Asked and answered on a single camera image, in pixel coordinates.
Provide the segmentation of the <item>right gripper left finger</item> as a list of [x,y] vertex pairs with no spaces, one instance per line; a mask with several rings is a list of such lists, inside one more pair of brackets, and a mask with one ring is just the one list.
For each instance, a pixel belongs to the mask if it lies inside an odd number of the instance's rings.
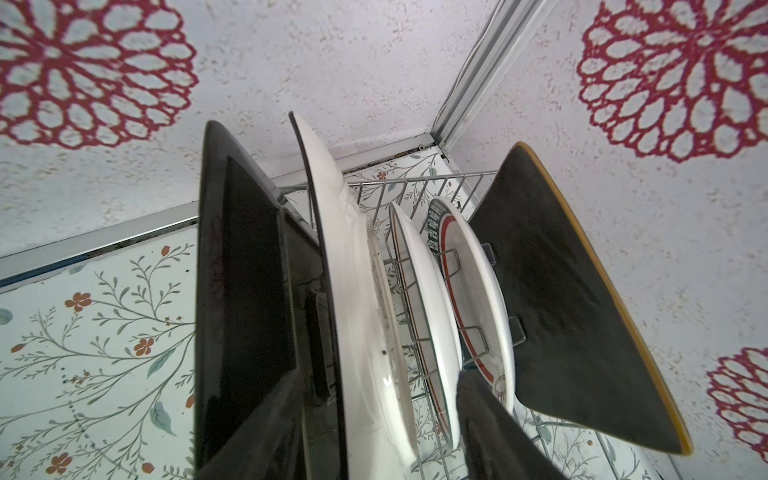
[[304,479],[301,371],[282,376],[197,479]]

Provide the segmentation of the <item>black square floral plate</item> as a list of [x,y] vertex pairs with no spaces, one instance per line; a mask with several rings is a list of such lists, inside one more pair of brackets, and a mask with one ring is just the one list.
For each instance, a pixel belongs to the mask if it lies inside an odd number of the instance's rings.
[[216,121],[203,136],[195,313],[195,474],[298,369],[304,479],[346,478],[338,348],[319,240]]

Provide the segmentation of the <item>white square plate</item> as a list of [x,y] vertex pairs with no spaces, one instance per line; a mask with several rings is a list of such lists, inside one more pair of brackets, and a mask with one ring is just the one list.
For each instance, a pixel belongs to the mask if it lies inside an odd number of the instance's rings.
[[418,457],[415,420],[378,238],[322,140],[299,115],[289,119],[305,165],[335,325],[348,476],[405,479]]

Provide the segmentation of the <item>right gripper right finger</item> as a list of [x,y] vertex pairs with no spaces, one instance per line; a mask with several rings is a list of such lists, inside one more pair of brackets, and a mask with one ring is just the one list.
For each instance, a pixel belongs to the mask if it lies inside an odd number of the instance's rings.
[[470,479],[562,479],[474,371],[462,371],[457,412]]

